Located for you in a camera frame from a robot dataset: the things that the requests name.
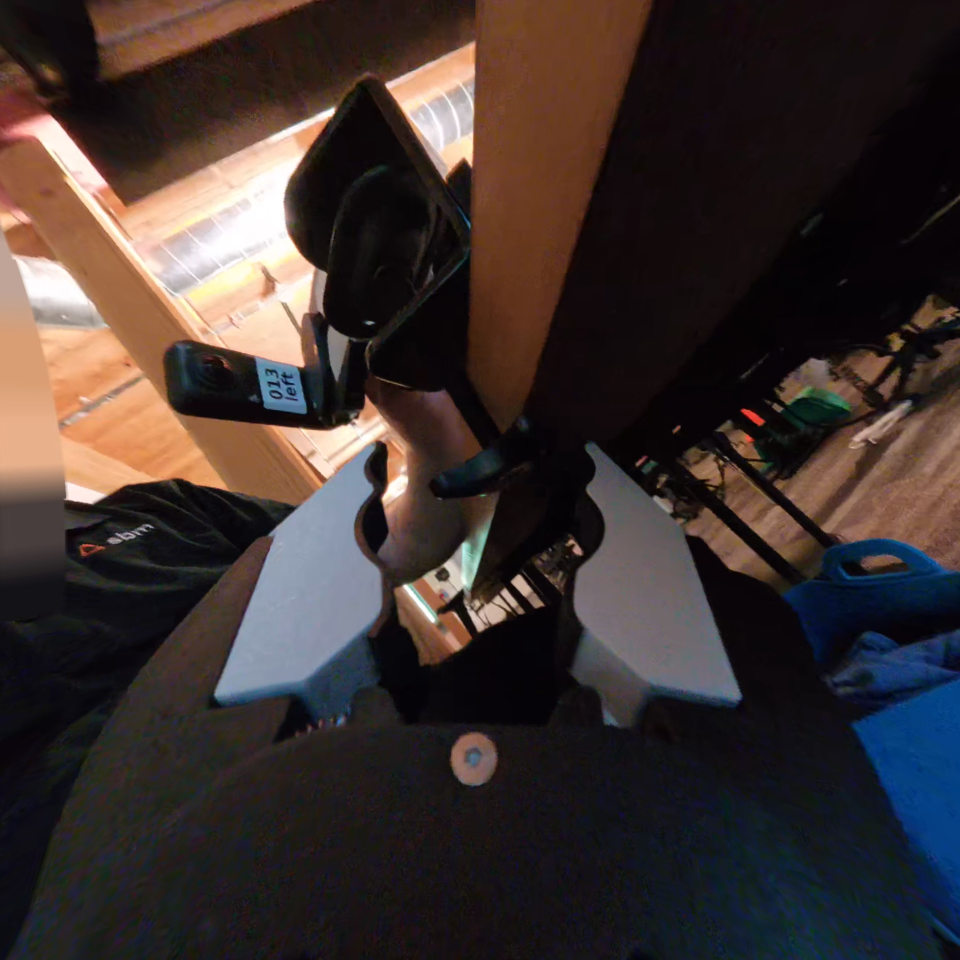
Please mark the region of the black desk clamp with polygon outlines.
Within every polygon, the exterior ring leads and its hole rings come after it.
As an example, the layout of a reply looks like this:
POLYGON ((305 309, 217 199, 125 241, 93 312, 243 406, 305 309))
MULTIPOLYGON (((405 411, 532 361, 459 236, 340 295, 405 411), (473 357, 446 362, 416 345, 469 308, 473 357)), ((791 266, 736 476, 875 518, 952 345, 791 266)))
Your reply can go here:
POLYGON ((332 429, 349 413, 366 371, 401 389, 446 393, 480 446, 434 469, 438 500, 523 490, 573 502, 594 475, 585 452, 557 452, 526 416, 499 428, 467 372, 471 299, 470 202, 438 171, 426 144, 386 85, 361 78, 291 175, 287 233, 325 273, 319 314, 346 340, 347 374, 336 373, 317 320, 315 354, 300 370, 306 413, 285 426, 332 429))

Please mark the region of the blue cloth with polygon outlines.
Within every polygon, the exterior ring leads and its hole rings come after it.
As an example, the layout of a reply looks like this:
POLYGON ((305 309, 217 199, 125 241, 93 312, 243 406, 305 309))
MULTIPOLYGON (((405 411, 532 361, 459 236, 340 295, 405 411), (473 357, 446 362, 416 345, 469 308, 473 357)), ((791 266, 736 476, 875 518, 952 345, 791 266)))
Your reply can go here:
POLYGON ((959 631, 898 644, 865 631, 825 675, 861 716, 854 729, 916 863, 923 908, 959 935, 959 631))

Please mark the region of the blue felt tote bag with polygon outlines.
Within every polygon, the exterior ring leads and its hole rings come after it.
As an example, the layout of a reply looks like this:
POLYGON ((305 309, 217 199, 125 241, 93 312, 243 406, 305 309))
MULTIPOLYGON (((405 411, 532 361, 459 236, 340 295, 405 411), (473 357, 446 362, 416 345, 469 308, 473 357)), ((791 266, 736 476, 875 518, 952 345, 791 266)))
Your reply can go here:
POLYGON ((866 632, 919 639, 957 629, 959 573, 914 546, 872 537, 828 548, 819 575, 783 599, 826 667, 866 632))

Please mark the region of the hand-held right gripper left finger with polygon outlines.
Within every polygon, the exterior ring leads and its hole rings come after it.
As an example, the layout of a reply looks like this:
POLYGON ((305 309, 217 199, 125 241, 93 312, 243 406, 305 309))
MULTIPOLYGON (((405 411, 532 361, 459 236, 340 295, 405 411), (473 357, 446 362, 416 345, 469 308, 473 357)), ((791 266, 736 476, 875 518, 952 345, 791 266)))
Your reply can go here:
POLYGON ((388 450, 364 447, 274 529, 213 691, 220 708, 288 697, 312 722, 347 714, 378 681, 367 638, 389 605, 363 530, 388 450))

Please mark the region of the black table frame bar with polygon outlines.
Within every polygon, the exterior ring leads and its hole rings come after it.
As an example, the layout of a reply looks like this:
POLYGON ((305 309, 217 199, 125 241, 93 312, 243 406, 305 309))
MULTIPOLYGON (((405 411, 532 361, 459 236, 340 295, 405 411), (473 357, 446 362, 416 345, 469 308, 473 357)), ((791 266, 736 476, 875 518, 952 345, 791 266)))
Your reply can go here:
MULTIPOLYGON (((776 483, 763 472, 756 469, 754 461, 744 456, 733 442, 722 432, 714 432, 705 441, 705 450, 720 467, 733 467, 763 498, 781 510, 811 540, 823 548, 837 546, 839 540, 829 534, 810 516, 803 512, 776 483)), ((669 467, 669 473, 675 484, 682 487, 689 497, 698 502, 738 540, 790 587, 798 586, 807 577, 783 554, 753 529, 721 496, 707 480, 696 475, 687 466, 683 457, 676 459, 669 467)))

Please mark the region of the person's left forearm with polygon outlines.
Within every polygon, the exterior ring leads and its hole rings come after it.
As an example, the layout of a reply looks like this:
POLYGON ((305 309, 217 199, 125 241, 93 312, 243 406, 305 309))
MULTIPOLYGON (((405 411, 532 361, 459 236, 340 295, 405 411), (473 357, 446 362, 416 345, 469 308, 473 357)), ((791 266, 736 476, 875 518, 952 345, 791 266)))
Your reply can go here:
POLYGON ((438 569, 463 543, 481 548, 501 494, 440 499, 430 483, 481 450, 445 391, 406 390, 370 375, 366 396, 402 442, 407 486, 385 506, 388 533, 377 549, 385 579, 403 587, 438 569))

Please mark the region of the green plastic bin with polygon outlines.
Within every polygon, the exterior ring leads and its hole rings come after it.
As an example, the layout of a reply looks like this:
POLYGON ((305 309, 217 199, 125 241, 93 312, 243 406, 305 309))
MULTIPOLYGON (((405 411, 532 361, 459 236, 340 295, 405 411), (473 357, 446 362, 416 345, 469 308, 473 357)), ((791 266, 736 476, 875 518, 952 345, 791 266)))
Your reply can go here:
POLYGON ((762 400, 763 425, 752 443, 761 460, 785 470, 806 459, 852 413, 852 405, 832 390, 807 387, 788 401, 770 395, 762 400))

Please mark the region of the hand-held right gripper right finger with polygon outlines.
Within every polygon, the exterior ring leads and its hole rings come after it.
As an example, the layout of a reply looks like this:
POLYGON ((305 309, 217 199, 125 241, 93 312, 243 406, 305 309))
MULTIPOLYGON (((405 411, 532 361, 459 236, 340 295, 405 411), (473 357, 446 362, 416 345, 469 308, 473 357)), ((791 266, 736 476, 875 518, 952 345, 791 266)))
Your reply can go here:
POLYGON ((636 726, 648 704, 718 709, 742 701, 735 672, 680 525, 595 443, 586 506, 598 546, 575 573, 581 626, 569 673, 599 695, 606 724, 636 726))

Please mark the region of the silver ceiling duct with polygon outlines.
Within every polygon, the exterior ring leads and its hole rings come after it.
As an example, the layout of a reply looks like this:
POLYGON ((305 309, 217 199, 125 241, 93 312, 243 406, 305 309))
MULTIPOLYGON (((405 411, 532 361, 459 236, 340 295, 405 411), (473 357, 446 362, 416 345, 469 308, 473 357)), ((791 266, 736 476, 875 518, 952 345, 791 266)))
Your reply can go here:
MULTIPOLYGON (((437 158, 473 134, 474 96, 475 76, 470 74, 406 110, 437 158)), ((160 240, 137 244, 138 255, 169 293, 182 296, 262 253, 288 237, 283 198, 296 165, 286 162, 278 172, 255 179, 231 204, 160 240)))
POLYGON ((107 324, 66 268, 51 259, 14 254, 36 324, 59 330, 103 330, 107 324))

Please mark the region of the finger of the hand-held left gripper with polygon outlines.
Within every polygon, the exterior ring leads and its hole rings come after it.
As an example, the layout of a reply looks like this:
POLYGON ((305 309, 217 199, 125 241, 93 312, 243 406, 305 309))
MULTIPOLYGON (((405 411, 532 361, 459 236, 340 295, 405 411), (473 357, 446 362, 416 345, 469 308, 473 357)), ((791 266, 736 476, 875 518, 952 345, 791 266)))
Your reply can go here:
POLYGON ((309 291, 309 385, 312 389, 347 389, 351 341, 330 326, 324 314, 328 275, 314 269, 309 291))

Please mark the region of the small white object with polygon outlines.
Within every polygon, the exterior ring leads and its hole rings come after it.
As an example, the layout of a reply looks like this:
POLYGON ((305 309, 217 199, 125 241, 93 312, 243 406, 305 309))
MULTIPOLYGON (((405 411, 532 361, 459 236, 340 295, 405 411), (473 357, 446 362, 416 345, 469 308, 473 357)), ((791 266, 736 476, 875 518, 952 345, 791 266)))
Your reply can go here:
POLYGON ((863 450, 878 446, 889 434, 899 429, 903 421, 911 415, 916 406, 912 398, 905 399, 894 405, 876 421, 854 434, 847 448, 849 450, 863 450))

